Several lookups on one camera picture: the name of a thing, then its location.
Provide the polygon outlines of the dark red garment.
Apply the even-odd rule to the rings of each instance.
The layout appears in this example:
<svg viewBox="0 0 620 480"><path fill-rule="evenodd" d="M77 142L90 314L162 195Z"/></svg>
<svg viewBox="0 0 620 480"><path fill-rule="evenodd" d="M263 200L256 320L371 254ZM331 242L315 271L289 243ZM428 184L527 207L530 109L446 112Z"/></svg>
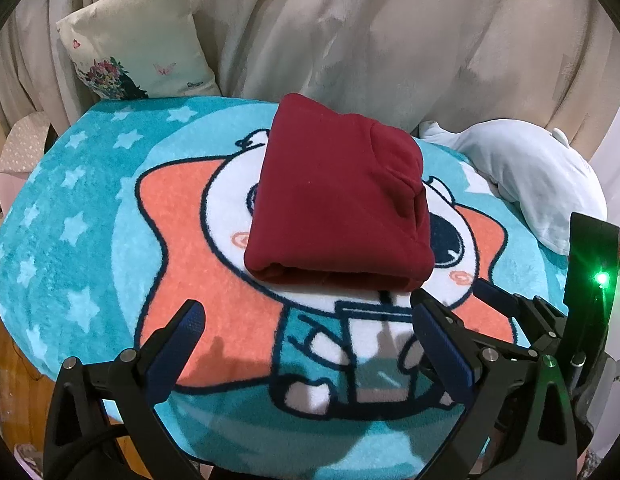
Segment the dark red garment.
<svg viewBox="0 0 620 480"><path fill-rule="evenodd" d="M247 270L273 284L421 287L435 267L423 166L409 133L289 93L264 154Z"/></svg>

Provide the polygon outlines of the white plush toy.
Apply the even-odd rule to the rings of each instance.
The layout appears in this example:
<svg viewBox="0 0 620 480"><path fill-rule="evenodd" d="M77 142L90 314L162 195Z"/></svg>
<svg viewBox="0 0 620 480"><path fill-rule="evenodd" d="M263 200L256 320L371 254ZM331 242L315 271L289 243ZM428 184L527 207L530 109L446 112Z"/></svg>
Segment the white plush toy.
<svg viewBox="0 0 620 480"><path fill-rule="evenodd" d="M454 133L430 120L417 133L467 157L504 200L519 206L528 228L552 252L568 254L575 212L603 221L608 217L598 176L560 129L493 119Z"/></svg>

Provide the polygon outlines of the teal cartoon fleece blanket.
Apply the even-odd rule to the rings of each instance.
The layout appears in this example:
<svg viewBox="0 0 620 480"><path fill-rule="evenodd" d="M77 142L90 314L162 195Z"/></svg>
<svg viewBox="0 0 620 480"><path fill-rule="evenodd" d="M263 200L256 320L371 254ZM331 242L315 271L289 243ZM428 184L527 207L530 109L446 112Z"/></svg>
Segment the teal cartoon fleece blanket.
<svg viewBox="0 0 620 480"><path fill-rule="evenodd" d="M64 133L0 229L0 315L41 373L142 346L185 300L203 336L161 420L201 462L282 479L407 479L461 415L424 372L410 298L271 285L244 266L272 103L101 102ZM565 257L467 159L423 156L435 267L425 289L465 325L526 344L478 278L563 302Z"/></svg>

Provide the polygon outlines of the beige curtain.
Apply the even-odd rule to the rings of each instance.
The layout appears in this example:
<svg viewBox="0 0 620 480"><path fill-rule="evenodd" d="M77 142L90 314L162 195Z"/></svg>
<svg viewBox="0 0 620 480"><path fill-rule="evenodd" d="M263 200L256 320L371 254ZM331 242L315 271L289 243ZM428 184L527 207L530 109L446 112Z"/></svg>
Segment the beige curtain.
<svg viewBox="0 0 620 480"><path fill-rule="evenodd" d="M299 92L404 130L493 118L591 156L620 107L620 33L596 0L191 0L220 91Z"/></svg>

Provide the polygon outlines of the cream floral pillow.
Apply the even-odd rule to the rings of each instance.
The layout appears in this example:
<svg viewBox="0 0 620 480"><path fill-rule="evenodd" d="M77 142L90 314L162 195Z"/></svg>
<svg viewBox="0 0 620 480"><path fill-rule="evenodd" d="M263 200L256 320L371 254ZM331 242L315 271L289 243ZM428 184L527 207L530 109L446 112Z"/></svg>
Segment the cream floral pillow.
<svg viewBox="0 0 620 480"><path fill-rule="evenodd" d="M56 29L78 78L103 100L220 93L191 0L97 0Z"/></svg>

